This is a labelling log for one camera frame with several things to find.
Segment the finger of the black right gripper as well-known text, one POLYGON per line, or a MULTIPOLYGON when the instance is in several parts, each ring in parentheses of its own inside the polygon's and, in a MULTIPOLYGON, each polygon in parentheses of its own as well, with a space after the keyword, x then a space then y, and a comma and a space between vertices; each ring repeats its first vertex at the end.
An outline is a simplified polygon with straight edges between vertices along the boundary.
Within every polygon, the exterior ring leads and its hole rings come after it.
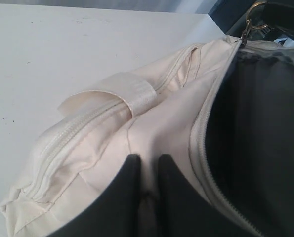
POLYGON ((268 0, 262 20, 269 25, 294 26, 294 0, 268 0))

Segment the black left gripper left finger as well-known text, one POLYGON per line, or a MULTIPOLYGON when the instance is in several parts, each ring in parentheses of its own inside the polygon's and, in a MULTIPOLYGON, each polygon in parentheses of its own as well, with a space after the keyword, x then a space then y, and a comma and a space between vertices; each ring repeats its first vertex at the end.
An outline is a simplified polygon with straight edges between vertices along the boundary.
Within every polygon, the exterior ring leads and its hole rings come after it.
POLYGON ((136 237, 140 202, 141 158, 128 155, 105 191, 50 237, 136 237))

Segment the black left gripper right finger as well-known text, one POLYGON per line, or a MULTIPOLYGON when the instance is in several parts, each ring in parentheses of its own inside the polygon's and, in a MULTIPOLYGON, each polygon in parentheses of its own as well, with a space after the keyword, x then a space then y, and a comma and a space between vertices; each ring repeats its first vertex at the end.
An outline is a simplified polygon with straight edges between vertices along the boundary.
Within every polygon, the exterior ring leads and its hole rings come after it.
POLYGON ((207 203, 168 154, 146 164, 148 237, 253 237, 207 203))

